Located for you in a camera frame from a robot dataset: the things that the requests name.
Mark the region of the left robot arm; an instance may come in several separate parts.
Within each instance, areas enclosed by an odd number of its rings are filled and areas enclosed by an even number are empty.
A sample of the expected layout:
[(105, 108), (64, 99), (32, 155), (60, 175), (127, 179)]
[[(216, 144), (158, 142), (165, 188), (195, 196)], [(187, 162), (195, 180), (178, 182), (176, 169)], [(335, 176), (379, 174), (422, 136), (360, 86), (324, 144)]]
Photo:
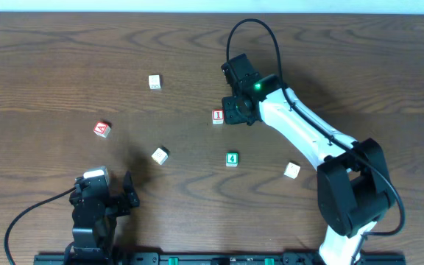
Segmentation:
[(92, 177), (78, 177), (69, 201), (74, 206), (74, 254), (67, 264), (116, 264), (121, 256), (113, 246), (117, 219), (139, 206), (130, 172), (126, 172), (120, 194), (110, 193), (105, 170)]

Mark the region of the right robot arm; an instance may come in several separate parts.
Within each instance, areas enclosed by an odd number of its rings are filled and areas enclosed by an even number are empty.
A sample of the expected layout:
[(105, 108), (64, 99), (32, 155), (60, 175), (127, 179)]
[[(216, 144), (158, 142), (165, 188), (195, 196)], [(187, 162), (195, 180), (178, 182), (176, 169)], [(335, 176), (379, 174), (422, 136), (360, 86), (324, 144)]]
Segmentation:
[(317, 171), (318, 207), (328, 225), (319, 248), (324, 264), (362, 264), (361, 249), (395, 204), (381, 146), (339, 132), (307, 108), (278, 76), (262, 77), (245, 54), (221, 67), (231, 96), (226, 124), (260, 121), (294, 145)]

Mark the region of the red letter I block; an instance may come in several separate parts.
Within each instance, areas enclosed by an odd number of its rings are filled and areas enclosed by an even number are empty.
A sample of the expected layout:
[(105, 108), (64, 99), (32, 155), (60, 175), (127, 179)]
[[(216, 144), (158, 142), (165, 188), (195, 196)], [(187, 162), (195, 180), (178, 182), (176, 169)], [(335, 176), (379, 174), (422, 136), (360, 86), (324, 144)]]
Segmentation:
[(223, 124), (224, 123), (224, 111), (222, 109), (212, 110), (212, 122), (213, 124)]

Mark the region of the red letter A block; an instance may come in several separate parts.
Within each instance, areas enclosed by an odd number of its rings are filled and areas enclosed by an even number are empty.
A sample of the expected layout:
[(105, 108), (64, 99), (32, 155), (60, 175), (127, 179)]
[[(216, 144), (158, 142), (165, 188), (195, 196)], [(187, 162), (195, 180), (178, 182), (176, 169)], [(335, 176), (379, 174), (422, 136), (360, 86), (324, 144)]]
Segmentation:
[(109, 133), (111, 131), (111, 127), (108, 123), (105, 123), (103, 121), (98, 121), (93, 129), (93, 132), (98, 135), (101, 136), (103, 138), (106, 138)]

